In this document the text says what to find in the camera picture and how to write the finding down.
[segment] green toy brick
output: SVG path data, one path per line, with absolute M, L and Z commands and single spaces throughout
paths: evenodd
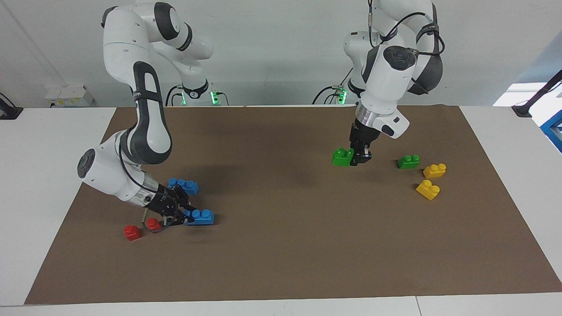
M 420 163 L 420 156 L 418 155 L 406 155 L 398 161 L 398 168 L 400 169 L 413 169 L 417 167 Z
M 334 166 L 349 166 L 351 159 L 355 151 L 352 149 L 345 150 L 344 148 L 338 148 L 334 150 L 334 154 L 332 155 L 332 165 Z

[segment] brown table mat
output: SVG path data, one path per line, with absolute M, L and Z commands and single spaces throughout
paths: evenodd
M 562 291 L 459 108 L 401 110 L 409 130 L 343 168 L 353 108 L 166 109 L 173 153 L 144 168 L 198 182 L 216 224 L 130 242 L 143 209 L 82 185 L 26 304 Z M 117 109 L 106 138 L 135 118 Z M 428 201 L 414 189 L 441 162 Z

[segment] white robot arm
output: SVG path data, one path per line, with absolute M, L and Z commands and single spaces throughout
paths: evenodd
M 102 27 L 106 70 L 129 85 L 137 106 L 137 123 L 89 149 L 78 163 L 78 176 L 103 193 L 169 216 L 168 225 L 192 221 L 180 210 L 194 210 L 185 192 L 168 189 L 140 169 L 142 164 L 164 162 L 172 150 L 160 84 L 148 49 L 155 43 L 156 51 L 174 64 L 184 89 L 197 90 L 207 83 L 200 89 L 203 96 L 209 94 L 204 93 L 209 85 L 196 63 L 211 57 L 212 44 L 208 38 L 194 35 L 174 8 L 163 2 L 109 8 L 103 14 Z
M 360 99 L 350 133 L 351 165 L 371 159 L 370 143 L 381 132 L 398 138 L 406 131 L 410 123 L 397 109 L 399 99 L 406 91 L 428 93 L 443 72 L 444 46 L 430 0 L 375 0 L 373 9 L 377 32 L 351 33 L 344 44 L 353 62 L 348 87 Z M 415 42 L 405 43 L 401 23 L 414 32 Z

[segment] table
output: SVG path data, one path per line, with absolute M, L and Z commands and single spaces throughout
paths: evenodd
M 552 267 L 562 273 L 562 241 L 557 183 L 562 156 L 533 121 L 511 109 L 461 108 Z M 173 314 L 390 314 L 390 315 L 556 315 L 562 294 L 390 297 L 372 299 L 279 300 L 194 303 L 122 303 L 22 306 L 37 271 L 79 186 L 75 164 L 99 143 L 114 109 L 27 109 L 16 121 L 0 124 L 3 164 L 0 183 L 4 218 L 0 251 L 2 313 L 84 314 L 155 311 Z M 532 153 L 532 160 L 526 155 Z

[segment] blue object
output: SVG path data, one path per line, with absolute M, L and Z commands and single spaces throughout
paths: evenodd
M 183 223 L 184 225 L 197 226 L 197 225 L 213 225 L 215 222 L 215 214 L 211 210 L 204 209 L 202 211 L 194 210 L 193 212 L 188 210 L 183 210 L 183 214 L 186 216 L 191 216 L 195 220 L 193 223 L 188 223 L 187 220 Z
M 542 132 L 550 139 L 550 141 L 562 152 L 562 111 L 556 113 L 550 120 L 546 121 L 542 126 Z
M 176 186 L 176 184 L 179 184 L 182 189 L 187 193 L 187 195 L 197 195 L 197 192 L 199 192 L 199 185 L 197 185 L 196 182 L 194 181 L 185 181 L 184 179 L 175 179 L 175 178 L 171 178 L 168 181 L 168 189 L 171 189 L 173 187 Z

